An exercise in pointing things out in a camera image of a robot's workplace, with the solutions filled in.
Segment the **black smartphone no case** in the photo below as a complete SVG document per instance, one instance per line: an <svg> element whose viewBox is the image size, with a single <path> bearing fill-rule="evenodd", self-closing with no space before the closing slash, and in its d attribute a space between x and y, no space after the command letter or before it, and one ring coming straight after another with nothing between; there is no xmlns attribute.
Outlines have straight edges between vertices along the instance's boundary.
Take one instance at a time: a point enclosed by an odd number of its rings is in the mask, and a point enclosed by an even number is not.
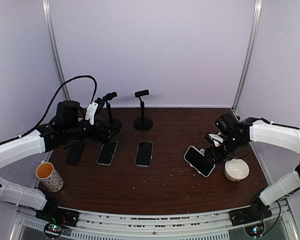
<svg viewBox="0 0 300 240"><path fill-rule="evenodd" d="M77 165L81 159L84 148L85 143L83 141L74 141L70 146L65 163L67 165Z"/></svg>

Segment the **smartphone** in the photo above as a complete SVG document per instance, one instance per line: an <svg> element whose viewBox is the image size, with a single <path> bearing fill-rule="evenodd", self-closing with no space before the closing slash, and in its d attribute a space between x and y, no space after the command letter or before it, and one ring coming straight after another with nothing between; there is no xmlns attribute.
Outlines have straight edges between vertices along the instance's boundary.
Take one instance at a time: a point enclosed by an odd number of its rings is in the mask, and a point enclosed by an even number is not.
<svg viewBox="0 0 300 240"><path fill-rule="evenodd" d="M149 167L152 163L154 143L140 141L137 146L134 164L138 167Z"/></svg>
<svg viewBox="0 0 300 240"><path fill-rule="evenodd" d="M109 141L102 145L96 163L103 166L110 166L115 157L118 142Z"/></svg>
<svg viewBox="0 0 300 240"><path fill-rule="evenodd" d="M204 177L209 177L216 165L194 146L190 146L185 152L183 159Z"/></svg>

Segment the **black round-base phone stand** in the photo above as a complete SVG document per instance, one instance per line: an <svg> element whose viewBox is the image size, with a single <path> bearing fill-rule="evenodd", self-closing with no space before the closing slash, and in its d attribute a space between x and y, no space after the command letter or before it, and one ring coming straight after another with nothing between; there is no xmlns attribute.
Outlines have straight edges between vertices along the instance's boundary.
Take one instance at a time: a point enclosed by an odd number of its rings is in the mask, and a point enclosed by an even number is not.
<svg viewBox="0 0 300 240"><path fill-rule="evenodd" d="M139 131L146 131L153 127L153 120L145 115L145 103L142 101L141 97L149 95L148 89L137 91L134 96L140 101L140 117L137 117L133 121L133 126Z"/></svg>

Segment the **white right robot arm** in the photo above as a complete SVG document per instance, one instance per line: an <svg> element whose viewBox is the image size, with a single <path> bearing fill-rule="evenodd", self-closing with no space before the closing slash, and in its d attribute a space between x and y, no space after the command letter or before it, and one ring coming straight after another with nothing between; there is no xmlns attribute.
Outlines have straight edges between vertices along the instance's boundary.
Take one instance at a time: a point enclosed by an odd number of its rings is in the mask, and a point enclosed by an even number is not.
<svg viewBox="0 0 300 240"><path fill-rule="evenodd" d="M248 117L239 120L232 112L222 114L215 125L223 136L223 141L214 143L204 151L203 163L215 165L234 158L235 151L247 145L253 146L263 168L296 166L291 171L280 170L273 182L259 191L246 210L249 220L258 220L274 202L291 196L300 190L300 126L289 126Z"/></svg>

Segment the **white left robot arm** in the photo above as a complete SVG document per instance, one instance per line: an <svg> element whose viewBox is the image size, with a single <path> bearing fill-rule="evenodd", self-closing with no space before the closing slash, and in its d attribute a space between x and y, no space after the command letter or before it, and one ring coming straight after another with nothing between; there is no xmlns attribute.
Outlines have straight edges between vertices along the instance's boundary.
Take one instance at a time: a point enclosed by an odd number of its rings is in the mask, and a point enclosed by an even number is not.
<svg viewBox="0 0 300 240"><path fill-rule="evenodd" d="M103 109L101 98L92 102L83 117L79 119L80 103L73 100L57 104L55 117L46 124L40 124L23 136L11 138L0 144L0 169L24 158L50 152L73 140L91 139L107 143L120 131L118 127L95 119ZM51 222L62 218L62 211L46 193L28 188L0 177L0 201L41 210Z"/></svg>

